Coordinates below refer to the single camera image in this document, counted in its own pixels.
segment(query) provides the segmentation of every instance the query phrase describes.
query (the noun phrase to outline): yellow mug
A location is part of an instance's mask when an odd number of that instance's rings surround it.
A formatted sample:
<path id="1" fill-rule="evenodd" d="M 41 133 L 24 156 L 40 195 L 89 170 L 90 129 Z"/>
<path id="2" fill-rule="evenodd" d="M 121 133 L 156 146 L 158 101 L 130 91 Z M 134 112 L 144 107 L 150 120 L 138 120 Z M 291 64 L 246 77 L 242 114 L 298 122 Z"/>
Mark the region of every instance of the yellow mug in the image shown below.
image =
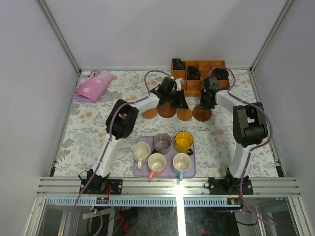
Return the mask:
<path id="1" fill-rule="evenodd" d="M 189 132 L 182 131 L 175 136 L 175 148 L 178 152 L 193 155 L 193 151 L 191 149 L 192 143 L 193 137 Z"/>

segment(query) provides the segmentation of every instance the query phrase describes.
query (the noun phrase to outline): gray wall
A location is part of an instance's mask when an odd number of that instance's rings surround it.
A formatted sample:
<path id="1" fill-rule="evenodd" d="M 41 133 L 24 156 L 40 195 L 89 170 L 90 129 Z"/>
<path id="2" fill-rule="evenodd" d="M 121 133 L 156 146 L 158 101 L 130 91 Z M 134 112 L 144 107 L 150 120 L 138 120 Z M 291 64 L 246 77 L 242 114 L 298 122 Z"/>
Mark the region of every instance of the gray wall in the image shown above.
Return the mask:
<path id="1" fill-rule="evenodd" d="M 290 176 L 315 227 L 315 1 L 292 6 L 255 71 Z"/>
<path id="2" fill-rule="evenodd" d="M 82 68 L 249 67 L 286 0 L 46 0 Z"/>
<path id="3" fill-rule="evenodd" d="M 0 235 L 20 235 L 76 74 L 35 0 L 0 2 Z"/>

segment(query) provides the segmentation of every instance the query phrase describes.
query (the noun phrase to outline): brown round coaster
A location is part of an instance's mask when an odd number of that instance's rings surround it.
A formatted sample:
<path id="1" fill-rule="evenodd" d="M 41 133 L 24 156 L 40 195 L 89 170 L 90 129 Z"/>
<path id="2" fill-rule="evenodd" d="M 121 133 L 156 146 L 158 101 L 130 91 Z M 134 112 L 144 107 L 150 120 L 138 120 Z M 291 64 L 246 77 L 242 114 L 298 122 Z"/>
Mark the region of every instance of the brown round coaster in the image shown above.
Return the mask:
<path id="1" fill-rule="evenodd" d="M 192 111 L 193 117 L 195 117 L 196 120 L 200 122 L 206 122 L 208 121 L 212 116 L 211 110 L 202 110 L 200 108 L 200 105 L 195 106 L 195 108 Z"/>
<path id="2" fill-rule="evenodd" d="M 192 111 L 191 109 L 177 109 L 176 111 L 178 119 L 182 121 L 188 121 L 192 118 Z"/>
<path id="3" fill-rule="evenodd" d="M 165 102 L 163 105 L 158 106 L 157 112 L 161 117 L 171 118 L 176 114 L 176 108 L 172 107 L 169 102 Z"/>
<path id="4" fill-rule="evenodd" d="M 156 108 L 152 108 L 152 109 L 149 109 L 149 110 L 145 111 L 144 113 L 142 113 L 142 116 L 145 119 L 152 119 L 152 118 L 156 117 L 157 114 L 158 114 L 158 110 Z"/>

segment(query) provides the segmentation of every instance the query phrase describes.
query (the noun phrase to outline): pink cloth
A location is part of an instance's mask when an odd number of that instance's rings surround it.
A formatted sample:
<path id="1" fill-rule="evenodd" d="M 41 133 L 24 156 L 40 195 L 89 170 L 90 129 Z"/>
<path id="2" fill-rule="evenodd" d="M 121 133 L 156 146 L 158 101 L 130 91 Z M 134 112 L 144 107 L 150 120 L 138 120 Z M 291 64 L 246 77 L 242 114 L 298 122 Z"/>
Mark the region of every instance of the pink cloth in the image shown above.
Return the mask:
<path id="1" fill-rule="evenodd" d="M 76 93 L 74 100 L 96 103 L 105 93 L 113 78 L 113 75 L 101 71 L 92 71 L 88 76 L 82 76 L 81 82 L 83 83 L 74 91 Z"/>

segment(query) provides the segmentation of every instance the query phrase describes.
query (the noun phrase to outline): table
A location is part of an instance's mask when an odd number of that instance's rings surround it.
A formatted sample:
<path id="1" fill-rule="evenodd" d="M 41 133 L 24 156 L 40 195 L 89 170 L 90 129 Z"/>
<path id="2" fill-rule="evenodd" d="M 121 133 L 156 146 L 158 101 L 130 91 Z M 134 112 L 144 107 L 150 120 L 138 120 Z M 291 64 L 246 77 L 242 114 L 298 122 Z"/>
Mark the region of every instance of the table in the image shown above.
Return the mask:
<path id="1" fill-rule="evenodd" d="M 245 70 L 233 71 L 236 85 L 232 92 L 242 99 L 254 102 L 255 96 L 250 78 Z M 120 98 L 132 101 L 146 94 L 144 75 L 146 71 L 110 71 L 115 76 L 106 93 L 96 103 L 74 102 L 66 128 L 61 150 L 55 165 L 56 177 L 75 177 L 92 168 L 100 150 L 108 139 L 106 119 Z M 147 78 L 150 89 L 156 87 L 164 74 L 151 73 Z M 187 97 L 192 110 L 199 104 L 198 97 Z M 122 143 L 113 162 L 112 177 L 133 177 L 132 149 L 141 135 L 155 135 L 160 132 L 175 136 L 186 130 L 194 137 L 196 153 L 195 177 L 222 177 L 234 155 L 236 142 L 232 133 L 232 114 L 221 106 L 212 110 L 213 116 L 207 122 L 199 122 L 194 117 L 181 121 L 175 115 L 162 118 L 144 119 L 139 115 L 131 135 Z M 250 177 L 277 177 L 274 157 L 270 146 L 254 151 L 249 166 Z"/>

